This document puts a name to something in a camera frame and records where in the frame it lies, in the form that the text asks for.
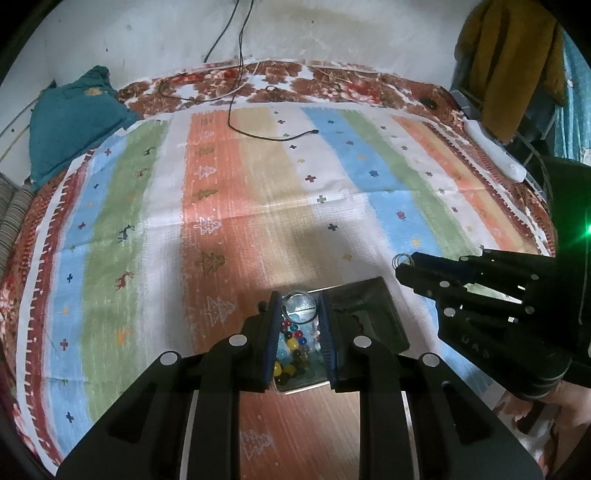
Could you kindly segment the right hand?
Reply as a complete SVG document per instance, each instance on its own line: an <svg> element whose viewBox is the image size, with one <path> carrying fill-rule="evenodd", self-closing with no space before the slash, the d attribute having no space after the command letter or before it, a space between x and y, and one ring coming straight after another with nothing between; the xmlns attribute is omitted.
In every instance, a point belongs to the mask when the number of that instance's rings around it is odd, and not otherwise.
<svg viewBox="0 0 591 480"><path fill-rule="evenodd" d="M579 449L590 458L590 390L561 381L541 401L518 399L505 392L494 413L537 461L546 478L565 470L568 458Z"/></svg>

